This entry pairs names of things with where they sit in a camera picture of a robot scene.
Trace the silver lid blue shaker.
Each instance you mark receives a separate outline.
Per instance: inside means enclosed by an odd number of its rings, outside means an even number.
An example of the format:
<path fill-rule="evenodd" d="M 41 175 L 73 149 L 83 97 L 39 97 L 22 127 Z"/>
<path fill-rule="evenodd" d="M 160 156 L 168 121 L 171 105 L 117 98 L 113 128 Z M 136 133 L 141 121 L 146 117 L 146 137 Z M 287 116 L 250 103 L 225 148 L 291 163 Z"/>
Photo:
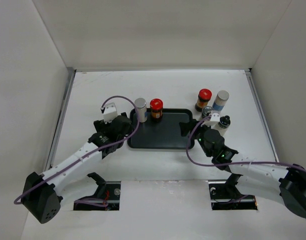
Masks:
<path fill-rule="evenodd" d="M 138 110 L 138 119 L 140 123 L 145 123 L 147 121 L 147 103 L 144 98 L 137 98 L 134 101 L 136 109 Z"/>

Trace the red lid chili jar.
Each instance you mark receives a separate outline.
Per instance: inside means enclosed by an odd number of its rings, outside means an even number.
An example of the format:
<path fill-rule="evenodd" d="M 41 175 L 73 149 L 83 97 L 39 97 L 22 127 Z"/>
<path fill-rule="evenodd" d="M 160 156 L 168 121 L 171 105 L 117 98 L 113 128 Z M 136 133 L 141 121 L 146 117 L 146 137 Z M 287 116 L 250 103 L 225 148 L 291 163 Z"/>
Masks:
<path fill-rule="evenodd" d="M 163 101 L 159 98 L 154 98 L 150 101 L 150 117 L 155 122 L 160 122 L 163 117 Z"/>

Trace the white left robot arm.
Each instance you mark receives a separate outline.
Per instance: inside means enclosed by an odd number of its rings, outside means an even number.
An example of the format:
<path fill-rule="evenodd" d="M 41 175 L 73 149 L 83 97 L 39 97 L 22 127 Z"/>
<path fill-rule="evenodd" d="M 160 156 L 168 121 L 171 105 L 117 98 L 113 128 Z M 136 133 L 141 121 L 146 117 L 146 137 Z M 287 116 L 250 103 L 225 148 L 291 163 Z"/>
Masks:
<path fill-rule="evenodd" d="M 96 132 L 73 155 L 43 173 L 32 172 L 26 177 L 23 193 L 15 203 L 22 204 L 39 223 L 49 222 L 66 203 L 107 206 L 105 201 L 93 202 L 105 195 L 106 185 L 95 167 L 121 148 L 134 128 L 125 112 L 109 123 L 96 120 L 94 126 Z"/>

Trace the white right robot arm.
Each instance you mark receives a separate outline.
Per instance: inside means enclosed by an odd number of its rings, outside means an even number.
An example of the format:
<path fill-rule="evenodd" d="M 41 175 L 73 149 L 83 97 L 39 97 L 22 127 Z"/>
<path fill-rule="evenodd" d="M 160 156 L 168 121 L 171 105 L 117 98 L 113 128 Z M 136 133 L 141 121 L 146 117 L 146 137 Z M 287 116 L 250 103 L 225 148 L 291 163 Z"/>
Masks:
<path fill-rule="evenodd" d="M 179 123 L 180 134 L 197 140 L 211 163 L 200 167 L 215 167 L 230 173 L 225 192 L 231 198 L 252 195 L 285 206 L 298 217 L 306 219 L 306 169 L 298 164 L 275 161 L 256 161 L 242 156 L 225 144 L 218 130 L 205 126 L 195 119 Z"/>

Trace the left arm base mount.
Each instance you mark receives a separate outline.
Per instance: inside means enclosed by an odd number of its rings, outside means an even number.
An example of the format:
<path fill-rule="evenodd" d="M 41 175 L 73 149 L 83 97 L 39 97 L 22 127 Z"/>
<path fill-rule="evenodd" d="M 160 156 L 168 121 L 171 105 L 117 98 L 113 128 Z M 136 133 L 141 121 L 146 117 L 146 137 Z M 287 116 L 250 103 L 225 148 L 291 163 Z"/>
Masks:
<path fill-rule="evenodd" d="M 97 188 L 93 194 L 75 201 L 73 210 L 119 211 L 122 183 L 120 181 L 106 181 L 95 172 L 89 173 L 87 177 L 96 183 Z"/>

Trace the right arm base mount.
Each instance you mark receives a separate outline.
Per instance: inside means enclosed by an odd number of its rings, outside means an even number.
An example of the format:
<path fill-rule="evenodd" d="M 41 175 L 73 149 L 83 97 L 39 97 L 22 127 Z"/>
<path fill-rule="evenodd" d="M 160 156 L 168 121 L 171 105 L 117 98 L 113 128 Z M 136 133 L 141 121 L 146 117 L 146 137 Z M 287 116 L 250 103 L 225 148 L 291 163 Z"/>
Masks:
<path fill-rule="evenodd" d="M 212 210 L 258 210 L 255 196 L 241 194 L 237 190 L 236 185 L 239 178 L 239 175 L 231 174 L 227 180 L 208 182 Z"/>

